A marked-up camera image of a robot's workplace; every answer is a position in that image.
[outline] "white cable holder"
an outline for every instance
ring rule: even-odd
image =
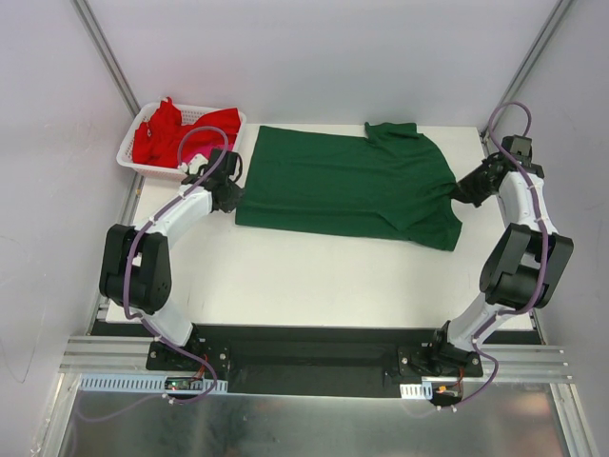
[[[403,400],[431,400],[433,398],[431,382],[423,381],[420,384],[400,384],[400,396]]]
[[[506,222],[528,226],[535,231],[541,231],[539,219],[535,213],[532,188],[535,188],[540,203],[542,221],[547,227],[548,235],[558,233],[545,207],[543,199],[543,179],[536,174],[529,173],[528,177],[533,183],[529,186],[518,171],[508,172],[499,187],[499,200],[503,206]]]
[[[186,194],[190,189],[190,185],[182,185],[176,192],[181,198],[181,201],[169,208],[158,219],[150,216],[144,221],[140,221],[135,225],[136,230],[141,230],[142,227],[150,222],[152,227],[146,230],[147,233],[161,233],[167,237],[169,249],[190,230],[192,226],[199,223],[205,216],[211,213],[213,209],[213,200],[211,192],[198,187]],[[161,208],[164,208],[171,200],[166,202]]]
[[[484,294],[480,293],[460,316],[450,321],[448,343],[466,352],[478,352],[476,347],[483,345],[491,333],[514,317],[513,314],[505,312],[510,310],[512,310],[510,307],[504,305],[486,303]],[[489,322],[492,324],[481,331]]]
[[[159,393],[170,395],[197,395],[213,386],[212,379],[193,381],[189,389],[166,389],[167,376],[163,374],[84,374],[80,390],[84,392]],[[228,394],[228,381],[218,381],[210,394]]]

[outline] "black mounting bracket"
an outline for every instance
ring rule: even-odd
[[[184,350],[197,355],[213,367],[214,371],[228,373],[230,369],[229,345],[224,343],[212,343],[202,339],[196,327],[193,327]],[[148,348],[146,369],[150,371],[189,371],[195,373],[201,364],[196,360],[176,352],[169,346],[153,341]]]
[[[194,184],[211,166],[213,166],[220,155],[221,149],[212,149],[209,155],[209,161],[200,167],[196,174],[189,174],[182,184]],[[237,205],[243,198],[245,190],[237,185],[237,181],[241,178],[244,170],[244,162],[238,152],[228,150],[225,158],[211,175],[201,183],[205,190],[211,192],[212,209],[222,212],[232,212],[237,208]],[[234,179],[230,176],[237,173]]]
[[[530,138],[518,135],[506,136],[501,145],[518,160],[524,169],[543,179],[543,168],[532,163],[533,147]],[[450,198],[462,203],[471,203],[476,208],[491,195],[499,193],[503,178],[516,166],[501,152],[495,152],[482,160],[482,163],[462,178],[450,194]]]
[[[400,374],[419,377],[482,377],[480,356],[476,352],[467,352],[448,343],[448,324],[434,332],[432,342],[427,346],[398,348]]]

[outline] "green t-shirt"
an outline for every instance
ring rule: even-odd
[[[455,176],[416,124],[365,124],[367,138],[260,127],[236,223],[414,241],[454,250]]]

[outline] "wire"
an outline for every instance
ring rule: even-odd
[[[196,131],[203,131],[203,130],[214,130],[214,131],[218,131],[222,134],[223,139],[225,141],[222,153],[220,154],[220,156],[218,157],[218,160],[216,160],[216,162],[214,164],[211,165],[211,167],[209,167],[209,169],[197,180],[194,182],[194,184],[188,188],[185,192],[184,192],[184,196],[188,196],[190,195],[201,183],[203,183],[207,177],[209,177],[209,175],[211,173],[214,172],[214,170],[216,168],[219,167],[220,163],[224,160],[225,155],[226,155],[226,150],[228,149],[228,138],[226,137],[226,134],[221,131],[220,129],[216,129],[215,127],[199,127],[197,129],[193,129],[191,130],[187,135],[184,136],[184,138],[182,139],[182,142],[180,143],[180,146],[178,148],[178,154],[179,157],[181,157],[181,152],[182,152],[182,148],[184,146],[185,141],[190,137],[190,135]],[[169,203],[167,203],[165,206],[163,206],[161,209],[159,209],[157,211],[157,213],[152,217],[152,221],[148,221],[144,224],[144,226],[136,233],[135,238],[133,239],[133,243],[131,244],[131,248],[129,250],[128,253],[128,258],[127,258],[127,265],[125,268],[125,282],[123,284],[124,290],[123,290],[123,310],[125,312],[125,317],[127,317],[127,319],[132,320],[132,319],[136,319],[136,318],[140,318],[142,325],[156,338],[158,338],[159,341],[161,341],[163,344],[167,345],[168,347],[170,347],[171,349],[173,349],[174,351],[185,355],[186,357],[189,357],[193,360],[195,360],[196,362],[201,364],[201,368],[199,369],[199,371],[197,372],[197,375],[199,373],[201,373],[201,375],[203,375],[203,373],[205,372],[205,369],[207,369],[209,371],[209,373],[211,374],[211,377],[213,378],[213,383],[212,385],[207,388],[206,390],[204,390],[203,392],[197,394],[196,396],[189,398],[189,399],[178,399],[178,398],[171,398],[169,400],[169,402],[171,404],[173,403],[177,403],[179,405],[186,405],[189,403],[194,403],[198,400],[201,400],[202,398],[206,397],[213,389],[216,388],[216,386],[218,385],[218,376],[215,372],[215,370],[213,369],[213,367],[207,362],[207,359],[202,359],[201,357],[192,354],[186,350],[184,350],[183,348],[178,347],[177,345],[175,345],[173,342],[169,341],[165,336],[160,335],[155,328],[153,328],[150,323],[146,320],[146,318],[139,312],[136,313],[131,313],[129,311],[129,286],[130,286],[130,279],[131,279],[131,270],[132,270],[132,266],[133,266],[133,259],[135,258],[135,253],[137,252],[137,246],[140,242],[140,240],[142,239],[142,237],[144,236],[144,233],[146,233],[146,231],[152,227],[154,225],[154,223],[160,218],[162,217],[167,211],[169,211],[171,208],[173,208],[178,202],[182,201],[182,197],[181,196],[177,196],[176,198],[174,198],[173,200],[171,200]],[[153,398],[165,398],[167,397],[166,394],[163,394],[161,397],[158,394],[153,394],[153,395],[147,395],[146,397],[142,397],[139,400],[137,400],[136,402],[132,403],[131,405],[124,407],[123,409],[120,409],[118,411],[114,411],[111,414],[108,414],[106,416],[101,416],[101,417],[87,417],[85,416],[81,409],[80,409],[80,402],[81,402],[81,398],[82,398],[82,394],[78,393],[77,397],[76,397],[76,403],[74,405],[74,411],[76,414],[76,417],[78,417],[80,420],[82,420],[83,422],[87,422],[89,424],[98,424],[101,422],[105,422],[108,421],[110,419],[113,419],[115,417],[120,416],[121,414],[124,414],[125,412],[128,412],[132,409],[134,409],[135,407],[138,407],[139,405],[147,402],[148,400],[151,400]],[[77,446],[77,440],[75,438],[75,433],[74,433],[74,438],[72,439],[73,441],[73,445],[72,445],[72,455],[75,452],[76,446]]]
[[[228,150],[228,138],[226,137],[226,134],[224,133],[223,130],[220,130],[217,127],[212,127],[212,126],[197,127],[196,129],[192,129],[189,133],[184,135],[184,137],[182,138],[182,141],[180,142],[180,146],[178,146],[178,167],[180,167],[182,165],[182,149],[184,148],[184,145],[186,144],[187,139],[190,138],[190,136],[193,133],[197,133],[198,131],[207,131],[207,130],[217,131],[218,133],[220,133],[222,135],[222,138],[225,140],[225,147],[224,147],[223,153],[226,153],[226,151]]]
[[[205,372],[206,372],[206,368],[203,365],[201,365],[201,367],[199,368],[199,371],[194,373],[194,375],[190,378],[190,383],[192,384],[196,381],[201,381],[201,378],[203,378]]]
[[[526,129],[524,130],[523,136],[526,136],[528,134],[529,130],[531,129],[531,122],[532,122],[533,116],[531,115],[531,110],[526,105],[524,105],[524,103],[521,103],[521,102],[507,102],[507,103],[504,103],[504,104],[496,107],[495,110],[493,111],[493,113],[491,114],[491,117],[488,119],[488,126],[489,126],[488,132],[489,132],[489,136],[490,136],[493,144],[516,167],[518,172],[522,175],[524,182],[526,183],[526,185],[529,187],[529,190],[531,191],[531,197],[533,200],[533,211],[535,212],[535,218],[540,227],[540,232],[541,232],[540,272],[537,277],[537,283],[535,285],[535,289],[533,290],[533,294],[531,295],[531,298],[529,298],[529,301],[524,306],[524,308],[516,309],[513,311],[504,310],[504,311],[497,312],[490,319],[488,319],[488,321],[486,321],[484,324],[482,324],[482,326],[478,329],[478,331],[476,331],[474,333],[474,335],[472,336],[472,346],[473,346],[474,350],[481,357],[484,357],[485,359],[493,362],[493,371],[492,371],[491,375],[488,377],[488,380],[486,380],[486,382],[482,385],[482,387],[480,387],[478,390],[476,390],[474,393],[472,393],[468,397],[464,398],[460,402],[460,405],[463,405],[463,404],[471,401],[472,399],[474,399],[475,397],[477,397],[478,395],[483,393],[485,390],[487,390],[488,387],[491,385],[491,383],[495,380],[495,378],[497,377],[497,373],[499,372],[499,361],[492,355],[489,355],[489,354],[483,352],[478,347],[477,340],[484,334],[485,331],[487,331],[495,323],[495,321],[499,317],[505,316],[505,315],[526,314],[527,312],[529,312],[531,309],[533,309],[535,307],[535,305],[537,304],[537,302],[539,301],[540,296],[541,296],[541,291],[543,289],[543,280],[545,279],[545,272],[547,269],[549,235],[548,235],[547,226],[543,222],[543,217],[542,217],[541,208],[540,208],[540,196],[537,192],[537,188],[533,184],[531,177],[526,172],[526,170],[521,165],[521,163],[518,160],[516,160],[516,158],[514,156],[512,156],[512,154],[510,154],[501,145],[499,139],[497,138],[497,135],[495,134],[495,127],[496,127],[495,118],[503,109],[505,109],[509,106],[512,106],[512,105],[522,108],[524,110],[524,112],[526,113],[527,122],[526,122]]]
[[[241,158],[241,154],[237,154],[237,160],[239,161],[239,171],[237,172],[237,177],[232,180],[233,183],[239,181],[244,174],[244,159]]]
[[[459,368],[459,379],[455,384],[451,384],[450,386],[444,386],[446,388],[458,386],[459,392],[463,393],[463,377],[465,376],[465,368]]]
[[[42,330],[44,328],[44,323],[45,323],[45,318],[47,316],[48,307],[49,307],[49,300],[45,299],[45,307],[42,310],[42,317],[40,318],[40,325],[38,327],[38,333],[36,334],[36,341],[34,341],[34,347],[31,350],[31,353],[29,354],[29,360],[28,360],[28,366],[26,367],[26,372],[24,373],[24,375],[21,379],[19,379],[19,377],[12,370],[12,367],[10,366],[9,356],[4,347],[4,342],[2,340],[2,337],[0,337],[0,353],[2,353],[2,359],[4,360],[4,363],[7,366],[7,370],[9,371],[10,376],[12,377],[12,379],[15,380],[16,383],[25,384],[26,380],[28,379],[29,369],[31,368],[31,363],[34,360],[34,355],[36,354],[36,350],[38,349],[38,344],[40,343],[40,337],[42,336]]]

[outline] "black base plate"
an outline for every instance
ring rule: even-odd
[[[204,343],[204,353],[195,354],[205,359],[216,373],[226,373],[230,368],[230,353],[228,345],[207,345]],[[192,360],[163,343],[153,341],[148,348],[146,369],[150,371],[188,371],[197,372],[201,364]]]
[[[433,340],[433,328],[294,328],[197,326],[206,343],[228,348],[228,390],[232,393],[400,398],[400,384],[417,384],[421,375],[401,376],[398,348],[419,350]],[[96,336],[149,336],[141,325],[95,321]],[[532,330],[500,330],[489,345],[540,345]],[[209,356],[214,368],[219,357]],[[148,358],[149,369],[174,369]],[[198,366],[192,366],[192,374]]]
[[[401,346],[398,348],[398,363],[400,368],[400,374],[402,377],[418,379],[420,382],[423,376],[441,376],[441,377],[454,377],[460,376],[459,368],[442,367],[442,372],[431,372],[422,365],[418,365],[417,361],[427,359],[426,354],[429,348],[422,346]],[[478,363],[470,363],[465,368],[463,377],[465,378],[481,378],[483,376],[482,364],[480,358],[476,357],[474,360]]]

